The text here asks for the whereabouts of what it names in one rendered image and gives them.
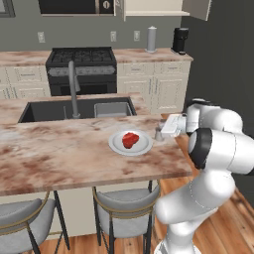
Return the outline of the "grey window frame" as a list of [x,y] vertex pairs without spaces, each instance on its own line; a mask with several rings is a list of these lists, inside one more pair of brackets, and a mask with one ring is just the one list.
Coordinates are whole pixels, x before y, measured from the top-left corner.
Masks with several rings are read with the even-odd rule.
[[14,18],[15,11],[12,0],[0,0],[0,18]]

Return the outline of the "black cooker with oven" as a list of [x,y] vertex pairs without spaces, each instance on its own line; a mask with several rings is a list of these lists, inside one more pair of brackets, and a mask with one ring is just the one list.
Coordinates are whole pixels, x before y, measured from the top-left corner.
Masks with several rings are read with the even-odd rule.
[[80,86],[77,95],[117,92],[117,62],[111,47],[53,48],[46,61],[51,96],[70,95],[70,61]]

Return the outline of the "grey paper towel roll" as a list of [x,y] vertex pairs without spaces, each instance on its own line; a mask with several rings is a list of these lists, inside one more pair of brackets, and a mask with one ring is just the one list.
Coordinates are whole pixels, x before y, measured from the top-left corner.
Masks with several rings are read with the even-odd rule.
[[157,28],[151,26],[147,31],[147,49],[146,51],[149,53],[154,53],[156,51],[156,34]]

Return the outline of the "black microwave oven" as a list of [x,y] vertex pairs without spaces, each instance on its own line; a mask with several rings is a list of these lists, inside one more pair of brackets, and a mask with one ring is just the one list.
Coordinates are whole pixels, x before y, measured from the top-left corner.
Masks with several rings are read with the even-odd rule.
[[114,0],[38,0],[44,15],[113,15]]

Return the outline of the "white round plate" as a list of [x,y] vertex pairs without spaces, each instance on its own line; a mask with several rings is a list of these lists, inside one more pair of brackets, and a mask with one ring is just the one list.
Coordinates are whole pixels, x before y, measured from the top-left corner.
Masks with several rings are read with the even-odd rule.
[[124,156],[139,156],[153,147],[152,138],[140,130],[119,131],[111,135],[108,145],[112,151]]

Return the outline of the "red raw steak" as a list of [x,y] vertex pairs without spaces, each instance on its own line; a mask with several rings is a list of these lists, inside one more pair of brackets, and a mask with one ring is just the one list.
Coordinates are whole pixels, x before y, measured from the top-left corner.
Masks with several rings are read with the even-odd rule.
[[123,146],[126,149],[131,149],[134,144],[139,141],[139,136],[135,133],[128,132],[122,138]]

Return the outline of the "cream base cupboard run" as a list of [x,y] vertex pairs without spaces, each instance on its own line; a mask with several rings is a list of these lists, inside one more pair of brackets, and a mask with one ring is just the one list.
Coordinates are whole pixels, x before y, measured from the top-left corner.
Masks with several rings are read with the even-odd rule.
[[117,92],[139,92],[152,114],[184,108],[191,62],[119,63]]
[[0,66],[0,99],[50,96],[44,65]]

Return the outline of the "grey sink tap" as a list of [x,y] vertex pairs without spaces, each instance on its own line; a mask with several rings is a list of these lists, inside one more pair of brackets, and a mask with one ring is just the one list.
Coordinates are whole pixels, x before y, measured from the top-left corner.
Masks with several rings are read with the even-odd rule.
[[76,99],[76,93],[80,91],[79,83],[77,80],[76,72],[75,72],[75,66],[74,62],[70,61],[68,63],[68,79],[69,79],[69,88],[70,88],[70,95],[71,95],[71,103],[72,103],[72,117],[74,119],[78,119],[80,117],[80,114],[78,112],[77,107],[77,99]]

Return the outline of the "cream cabinet door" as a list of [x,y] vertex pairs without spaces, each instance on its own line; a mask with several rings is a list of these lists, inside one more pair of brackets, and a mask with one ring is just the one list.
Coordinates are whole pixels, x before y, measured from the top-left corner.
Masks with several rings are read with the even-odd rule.
[[191,0],[190,15],[203,21],[207,21],[211,2],[212,0]]
[[126,21],[126,0],[114,0],[115,16]]

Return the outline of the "black sink basin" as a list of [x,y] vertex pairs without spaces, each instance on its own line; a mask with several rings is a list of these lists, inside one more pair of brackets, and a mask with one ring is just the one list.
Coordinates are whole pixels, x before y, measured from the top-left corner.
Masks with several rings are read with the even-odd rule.
[[[136,115],[136,110],[130,97],[93,98],[79,99],[77,101],[80,118],[96,118],[94,116],[94,105],[96,103],[109,102],[127,102],[132,111],[131,116]],[[72,118],[72,113],[70,100],[28,102],[21,114],[19,123],[67,120]]]

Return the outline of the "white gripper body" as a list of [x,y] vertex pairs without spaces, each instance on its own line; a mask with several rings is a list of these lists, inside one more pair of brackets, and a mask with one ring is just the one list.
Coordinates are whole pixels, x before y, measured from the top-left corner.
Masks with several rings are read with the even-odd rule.
[[186,133],[187,117],[184,114],[171,114],[164,123],[161,134],[164,138],[177,137]]

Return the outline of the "grey bar stool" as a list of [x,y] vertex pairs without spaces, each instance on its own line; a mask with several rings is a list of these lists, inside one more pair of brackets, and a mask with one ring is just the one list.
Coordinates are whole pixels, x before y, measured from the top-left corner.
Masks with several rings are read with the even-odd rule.
[[144,189],[97,191],[92,188],[98,245],[104,242],[107,254],[115,254],[117,238],[143,237],[143,254],[150,254],[154,205],[161,195],[161,184]]
[[61,230],[54,254],[58,254],[62,238],[70,249],[64,214],[58,192],[50,198],[47,192],[45,199],[36,198],[0,204],[0,254],[22,254],[33,252],[41,254],[39,246],[51,232],[54,213],[58,212]]

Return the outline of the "grey tray in sink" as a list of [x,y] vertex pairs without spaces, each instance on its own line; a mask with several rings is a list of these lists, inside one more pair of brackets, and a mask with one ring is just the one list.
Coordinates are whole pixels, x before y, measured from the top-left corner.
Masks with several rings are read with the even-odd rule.
[[127,102],[96,103],[94,116],[101,117],[126,117],[131,116],[132,111]]

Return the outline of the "cream wall cabinet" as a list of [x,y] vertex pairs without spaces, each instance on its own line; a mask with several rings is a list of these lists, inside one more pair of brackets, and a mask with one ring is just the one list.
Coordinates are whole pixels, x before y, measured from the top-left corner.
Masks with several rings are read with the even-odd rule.
[[184,0],[124,0],[126,16],[188,16]]

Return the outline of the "black coffee machine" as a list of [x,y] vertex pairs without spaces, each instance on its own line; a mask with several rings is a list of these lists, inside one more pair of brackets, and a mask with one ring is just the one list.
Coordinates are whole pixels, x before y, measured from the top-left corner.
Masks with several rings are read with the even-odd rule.
[[183,56],[186,53],[185,42],[188,36],[189,36],[188,28],[175,28],[172,51]]

